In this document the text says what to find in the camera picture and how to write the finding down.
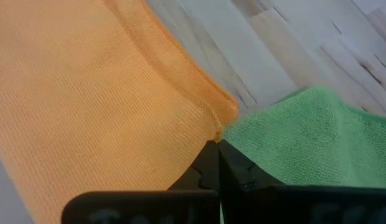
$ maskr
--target orange fabric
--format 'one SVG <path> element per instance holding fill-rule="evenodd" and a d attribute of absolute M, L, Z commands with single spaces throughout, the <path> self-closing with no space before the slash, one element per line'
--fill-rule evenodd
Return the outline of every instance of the orange fabric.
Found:
<path fill-rule="evenodd" d="M 141 1 L 0 0 L 0 158 L 37 223 L 168 188 L 236 117 Z"/>

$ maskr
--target white surface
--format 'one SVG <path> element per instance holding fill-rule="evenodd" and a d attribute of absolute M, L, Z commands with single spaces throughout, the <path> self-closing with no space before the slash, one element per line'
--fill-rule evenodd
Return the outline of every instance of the white surface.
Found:
<path fill-rule="evenodd" d="M 0 161 L 0 224 L 34 223 Z"/>
<path fill-rule="evenodd" d="M 379 8 L 382 5 L 383 0 L 353 0 L 353 2 L 364 14 L 368 14 Z"/>
<path fill-rule="evenodd" d="M 209 33 L 260 105 L 270 105 L 297 89 L 266 45 L 230 1 L 179 0 L 179 2 Z"/>

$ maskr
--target green microfiber towel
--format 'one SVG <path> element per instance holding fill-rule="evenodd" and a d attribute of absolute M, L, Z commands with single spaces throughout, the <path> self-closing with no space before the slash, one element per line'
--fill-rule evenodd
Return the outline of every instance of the green microfiber towel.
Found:
<path fill-rule="evenodd" d="M 286 184 L 386 188 L 386 118 L 323 87 L 236 121 L 224 138 Z"/>

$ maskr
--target wooden floor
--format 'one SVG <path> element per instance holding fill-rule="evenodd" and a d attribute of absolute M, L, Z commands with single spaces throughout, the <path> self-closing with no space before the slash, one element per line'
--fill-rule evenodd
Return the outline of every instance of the wooden floor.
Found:
<path fill-rule="evenodd" d="M 242 114 L 323 85 L 386 116 L 386 0 L 147 2 Z"/>

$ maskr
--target microfiber towel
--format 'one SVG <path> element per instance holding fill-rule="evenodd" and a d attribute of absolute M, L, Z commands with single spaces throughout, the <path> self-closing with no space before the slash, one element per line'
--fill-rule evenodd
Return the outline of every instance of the microfiber towel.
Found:
<path fill-rule="evenodd" d="M 224 138 L 286 184 L 386 188 L 386 118 L 323 87 L 234 122 Z"/>
<path fill-rule="evenodd" d="M 236 117 L 140 0 L 0 0 L 0 159 L 36 223 L 167 189 Z"/>

